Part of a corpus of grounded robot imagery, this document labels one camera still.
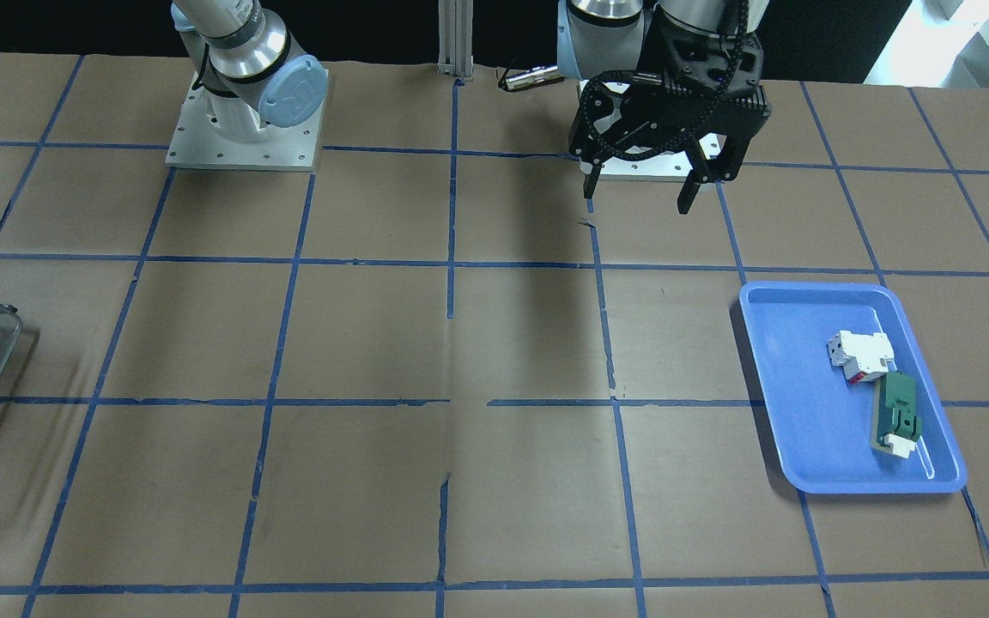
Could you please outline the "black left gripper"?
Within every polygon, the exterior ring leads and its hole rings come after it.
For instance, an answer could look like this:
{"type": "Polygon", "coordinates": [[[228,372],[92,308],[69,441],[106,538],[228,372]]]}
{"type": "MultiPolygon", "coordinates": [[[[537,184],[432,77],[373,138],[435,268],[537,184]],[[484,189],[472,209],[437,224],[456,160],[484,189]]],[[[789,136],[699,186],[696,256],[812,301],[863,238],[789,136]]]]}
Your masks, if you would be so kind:
{"type": "Polygon", "coordinates": [[[567,76],[580,90],[568,152],[586,160],[585,199],[593,199],[609,158],[639,163],[668,151],[687,154],[692,169],[677,196],[679,215],[689,214],[704,184],[737,176],[750,142],[772,116],[761,83],[761,18],[569,13],[567,76]],[[611,100],[605,82],[629,87],[611,100]],[[622,117],[599,133],[593,122],[613,111],[615,101],[622,117]],[[699,144],[707,133],[725,136],[714,160],[707,160],[699,144]]]}

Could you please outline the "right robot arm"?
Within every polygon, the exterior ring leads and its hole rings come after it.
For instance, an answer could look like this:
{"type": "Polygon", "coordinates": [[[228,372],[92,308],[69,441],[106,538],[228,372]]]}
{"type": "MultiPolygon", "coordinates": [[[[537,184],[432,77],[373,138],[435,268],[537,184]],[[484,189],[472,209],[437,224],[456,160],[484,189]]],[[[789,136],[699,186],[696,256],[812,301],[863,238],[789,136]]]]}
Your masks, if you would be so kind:
{"type": "Polygon", "coordinates": [[[259,1],[173,1],[170,15],[201,81],[264,122],[292,128],[325,102],[327,69],[259,1]]]}

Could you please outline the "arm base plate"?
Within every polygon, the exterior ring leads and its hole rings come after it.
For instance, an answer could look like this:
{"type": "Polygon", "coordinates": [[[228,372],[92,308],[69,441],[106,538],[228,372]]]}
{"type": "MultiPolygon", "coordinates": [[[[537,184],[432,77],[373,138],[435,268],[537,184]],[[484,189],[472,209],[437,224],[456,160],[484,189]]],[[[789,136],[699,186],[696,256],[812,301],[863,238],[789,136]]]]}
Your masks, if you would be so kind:
{"type": "Polygon", "coordinates": [[[182,101],[165,163],[197,171],[312,173],[325,109],[322,102],[307,121],[277,128],[239,98],[192,87],[182,101]]]}
{"type": "MultiPolygon", "coordinates": [[[[627,83],[621,82],[605,82],[604,86],[613,93],[613,97],[610,98],[611,100],[615,100],[617,95],[625,94],[625,91],[629,87],[627,83]]],[[[605,130],[608,130],[615,122],[619,121],[621,117],[619,101],[615,101],[613,111],[610,111],[607,116],[597,118],[593,124],[599,133],[604,133],[605,130]]],[[[724,140],[725,136],[719,133],[707,133],[705,136],[700,137],[699,144],[707,160],[714,160],[714,158],[719,156],[719,153],[722,152],[724,140]]],[[[579,157],[580,171],[589,175],[589,172],[592,171],[590,161],[586,161],[585,158],[581,158],[578,154],[575,156],[579,157]]],[[[690,171],[691,165],[689,164],[687,154],[668,151],[659,154],[659,156],[648,158],[648,160],[639,161],[639,163],[629,163],[629,161],[622,161],[619,158],[609,158],[604,162],[604,167],[601,168],[599,180],[675,181],[675,183],[682,183],[690,171]]]]}

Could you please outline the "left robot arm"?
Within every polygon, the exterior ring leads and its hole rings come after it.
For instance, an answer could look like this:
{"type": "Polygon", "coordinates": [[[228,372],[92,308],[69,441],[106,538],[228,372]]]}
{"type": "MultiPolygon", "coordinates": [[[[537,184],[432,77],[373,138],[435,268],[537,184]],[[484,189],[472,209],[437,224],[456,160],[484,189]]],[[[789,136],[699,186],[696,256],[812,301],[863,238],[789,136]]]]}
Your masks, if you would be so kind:
{"type": "Polygon", "coordinates": [[[686,215],[706,184],[736,179],[772,116],[757,28],[765,1],[561,1],[557,67],[580,83],[568,153],[592,198],[612,160],[683,154],[686,215]]]}

